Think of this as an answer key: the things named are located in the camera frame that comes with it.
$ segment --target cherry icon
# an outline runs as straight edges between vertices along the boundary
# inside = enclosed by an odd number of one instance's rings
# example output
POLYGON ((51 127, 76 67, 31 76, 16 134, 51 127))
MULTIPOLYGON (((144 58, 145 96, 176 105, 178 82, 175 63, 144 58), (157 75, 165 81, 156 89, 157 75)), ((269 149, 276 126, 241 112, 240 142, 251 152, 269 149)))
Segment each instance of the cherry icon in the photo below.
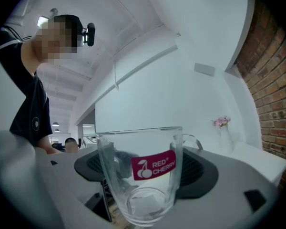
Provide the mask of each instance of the cherry icon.
POLYGON ((150 178, 152 176, 152 171, 147 169, 147 161, 142 159, 139 161, 138 165, 143 165, 142 169, 138 171, 137 175, 140 178, 150 178))

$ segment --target brick wall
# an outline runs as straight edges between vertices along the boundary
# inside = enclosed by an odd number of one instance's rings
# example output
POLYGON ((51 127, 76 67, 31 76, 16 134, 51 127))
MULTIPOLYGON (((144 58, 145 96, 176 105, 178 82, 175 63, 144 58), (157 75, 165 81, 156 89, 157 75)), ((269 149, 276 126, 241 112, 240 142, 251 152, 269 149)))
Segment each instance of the brick wall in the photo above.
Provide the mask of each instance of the brick wall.
MULTIPOLYGON (((249 33, 235 64, 255 101, 263 149, 286 159, 286 34, 260 0, 255 0, 249 33)), ((286 170, 279 188, 285 184, 286 170)))

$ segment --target person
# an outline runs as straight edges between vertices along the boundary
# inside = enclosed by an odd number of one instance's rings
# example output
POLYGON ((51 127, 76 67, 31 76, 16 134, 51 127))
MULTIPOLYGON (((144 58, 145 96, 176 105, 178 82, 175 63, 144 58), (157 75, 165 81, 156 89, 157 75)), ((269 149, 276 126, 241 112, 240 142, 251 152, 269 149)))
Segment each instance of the person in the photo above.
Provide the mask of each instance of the person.
POLYGON ((65 153, 78 153, 78 145, 74 138, 69 137, 66 139, 65 153))
POLYGON ((61 53, 77 52, 82 42, 82 23, 74 15, 59 15, 42 24, 29 41, 16 41, 7 31, 0 31, 0 62, 26 96, 10 131, 26 138, 47 154, 59 153, 49 142, 52 134, 49 99, 36 70, 40 64, 59 59, 61 53))

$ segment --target window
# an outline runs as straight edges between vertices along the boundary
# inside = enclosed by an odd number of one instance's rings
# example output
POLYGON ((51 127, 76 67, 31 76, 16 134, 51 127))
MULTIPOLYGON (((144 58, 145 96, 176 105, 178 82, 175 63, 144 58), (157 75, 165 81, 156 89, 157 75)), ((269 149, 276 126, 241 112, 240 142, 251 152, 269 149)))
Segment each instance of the window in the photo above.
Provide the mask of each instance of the window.
POLYGON ((94 137, 95 129, 94 124, 82 124, 83 136, 94 137))
POLYGON ((59 140, 57 136, 49 136, 49 141, 52 145, 53 143, 58 143, 59 140))

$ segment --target small vase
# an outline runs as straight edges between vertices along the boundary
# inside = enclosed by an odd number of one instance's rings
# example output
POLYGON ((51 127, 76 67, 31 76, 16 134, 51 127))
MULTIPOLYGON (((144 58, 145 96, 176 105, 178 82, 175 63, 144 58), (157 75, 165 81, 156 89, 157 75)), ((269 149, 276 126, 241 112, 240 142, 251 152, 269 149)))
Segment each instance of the small vase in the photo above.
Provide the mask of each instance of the small vase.
POLYGON ((221 148, 227 153, 232 153, 233 142, 232 142, 231 134, 228 129, 228 125, 224 125, 220 127, 219 129, 220 129, 221 148))

